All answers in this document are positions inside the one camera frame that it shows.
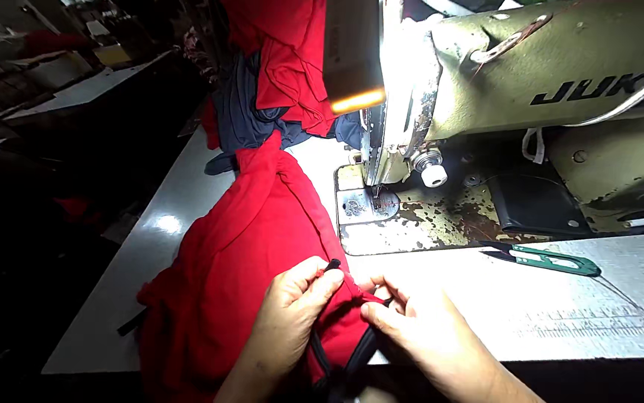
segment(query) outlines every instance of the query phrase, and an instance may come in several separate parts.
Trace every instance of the right hand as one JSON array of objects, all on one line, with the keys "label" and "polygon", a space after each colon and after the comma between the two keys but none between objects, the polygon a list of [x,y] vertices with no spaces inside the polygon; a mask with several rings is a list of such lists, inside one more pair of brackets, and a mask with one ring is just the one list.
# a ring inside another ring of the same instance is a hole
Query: right hand
[{"label": "right hand", "polygon": [[360,288],[389,307],[365,303],[362,317],[402,347],[432,384],[457,402],[541,402],[508,372],[474,334],[438,285],[400,272],[372,275]]}]

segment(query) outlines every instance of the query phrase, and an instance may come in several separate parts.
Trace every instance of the black strap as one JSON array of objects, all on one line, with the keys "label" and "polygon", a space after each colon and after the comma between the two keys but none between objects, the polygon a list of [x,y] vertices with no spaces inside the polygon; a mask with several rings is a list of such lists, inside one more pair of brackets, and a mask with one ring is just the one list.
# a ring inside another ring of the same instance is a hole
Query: black strap
[{"label": "black strap", "polygon": [[[389,307],[393,298],[384,301],[384,306]],[[322,347],[322,341],[315,329],[310,333],[310,345],[312,352],[317,358],[317,362],[322,367],[325,376],[320,379],[313,390],[318,396],[326,395],[328,403],[339,403],[344,400],[345,389],[347,380],[350,379],[355,372],[364,367],[377,350],[377,337],[379,333],[372,325],[370,325],[362,334],[357,346],[354,348],[352,355],[349,357],[347,364],[341,370],[333,371],[331,369],[327,354]]]},{"label": "black strap", "polygon": [[138,315],[127,321],[125,324],[123,324],[121,327],[118,328],[118,335],[121,337],[124,335],[127,335],[133,331],[133,329],[137,328],[139,325],[143,324],[143,320],[145,319],[146,313],[148,313],[148,308],[143,309],[142,312],[140,312]]}]

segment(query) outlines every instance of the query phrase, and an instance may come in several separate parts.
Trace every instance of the left hand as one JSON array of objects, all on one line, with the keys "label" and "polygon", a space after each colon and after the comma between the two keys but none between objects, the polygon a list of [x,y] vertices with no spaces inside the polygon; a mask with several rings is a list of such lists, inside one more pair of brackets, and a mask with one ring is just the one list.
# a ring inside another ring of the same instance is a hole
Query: left hand
[{"label": "left hand", "polygon": [[317,278],[318,270],[326,267],[327,262],[314,256],[275,276],[216,402],[260,401],[295,367],[307,347],[312,324],[344,279],[339,269]]}]

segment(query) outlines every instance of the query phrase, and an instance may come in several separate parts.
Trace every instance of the scissors blade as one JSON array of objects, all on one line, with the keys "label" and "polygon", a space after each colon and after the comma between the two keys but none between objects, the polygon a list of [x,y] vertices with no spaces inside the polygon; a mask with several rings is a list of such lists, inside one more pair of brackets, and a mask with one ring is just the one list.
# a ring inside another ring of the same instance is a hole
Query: scissors blade
[{"label": "scissors blade", "polygon": [[510,254],[506,254],[505,252],[499,252],[497,250],[482,250],[481,252],[490,257],[496,257],[497,259],[516,263],[516,258]]},{"label": "scissors blade", "polygon": [[488,247],[492,247],[494,249],[500,250],[501,252],[508,253],[513,250],[513,245],[498,243],[496,241],[479,241],[479,243],[483,246],[488,246]]}]

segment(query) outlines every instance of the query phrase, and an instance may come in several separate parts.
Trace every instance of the hand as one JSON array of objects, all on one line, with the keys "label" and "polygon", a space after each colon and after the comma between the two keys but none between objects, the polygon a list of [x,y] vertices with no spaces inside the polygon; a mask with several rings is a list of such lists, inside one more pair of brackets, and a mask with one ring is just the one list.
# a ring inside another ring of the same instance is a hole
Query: hand
[{"label": "hand", "polygon": [[389,307],[362,306],[362,317],[401,346],[434,386],[456,402],[541,402],[481,343],[441,287],[399,273],[374,275],[360,285],[394,298]]},{"label": "hand", "polygon": [[269,397],[305,351],[310,329],[342,284],[339,269],[310,257],[273,279],[265,293],[250,338],[223,382],[216,402],[255,402]]}]

